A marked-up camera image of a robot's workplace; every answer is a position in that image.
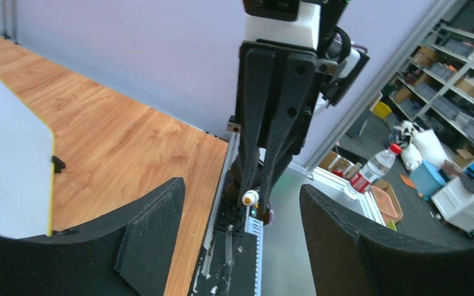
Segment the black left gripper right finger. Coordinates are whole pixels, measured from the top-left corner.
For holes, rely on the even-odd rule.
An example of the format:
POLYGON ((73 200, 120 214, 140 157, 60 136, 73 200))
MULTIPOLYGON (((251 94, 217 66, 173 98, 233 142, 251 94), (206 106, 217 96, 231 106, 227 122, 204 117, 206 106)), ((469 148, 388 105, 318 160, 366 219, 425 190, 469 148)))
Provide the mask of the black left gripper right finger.
POLYGON ((474 247, 393 231, 310 184, 299 204, 317 295, 474 295, 474 247))

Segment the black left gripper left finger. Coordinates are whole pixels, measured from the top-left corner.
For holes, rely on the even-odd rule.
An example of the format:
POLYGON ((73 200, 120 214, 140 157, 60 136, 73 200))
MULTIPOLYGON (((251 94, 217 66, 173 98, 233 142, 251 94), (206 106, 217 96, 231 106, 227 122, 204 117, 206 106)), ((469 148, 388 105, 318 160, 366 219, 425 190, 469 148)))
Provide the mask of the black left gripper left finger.
POLYGON ((52 236, 0 236, 0 295, 163 295, 185 193, 171 178, 52 236))

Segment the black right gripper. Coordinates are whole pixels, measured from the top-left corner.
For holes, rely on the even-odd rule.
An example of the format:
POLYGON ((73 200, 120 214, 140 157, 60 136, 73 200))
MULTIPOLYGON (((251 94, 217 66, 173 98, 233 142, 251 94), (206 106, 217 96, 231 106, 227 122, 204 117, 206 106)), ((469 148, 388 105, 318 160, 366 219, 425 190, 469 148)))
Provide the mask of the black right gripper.
POLYGON ((243 1, 243 8, 246 16, 294 20, 301 2, 321 7, 316 50, 273 41, 245 41, 239 49, 235 183, 240 196, 259 190, 262 213, 298 113, 320 96, 337 104, 369 60, 338 25, 349 1, 243 1))

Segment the yellow framed whiteboard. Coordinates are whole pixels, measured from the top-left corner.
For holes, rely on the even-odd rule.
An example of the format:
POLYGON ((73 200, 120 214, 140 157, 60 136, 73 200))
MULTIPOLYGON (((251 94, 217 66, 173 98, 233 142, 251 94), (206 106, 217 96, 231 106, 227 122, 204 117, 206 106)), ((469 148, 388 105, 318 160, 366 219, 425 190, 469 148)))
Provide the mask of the yellow framed whiteboard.
POLYGON ((52 232, 54 133, 0 78, 0 236, 52 232))

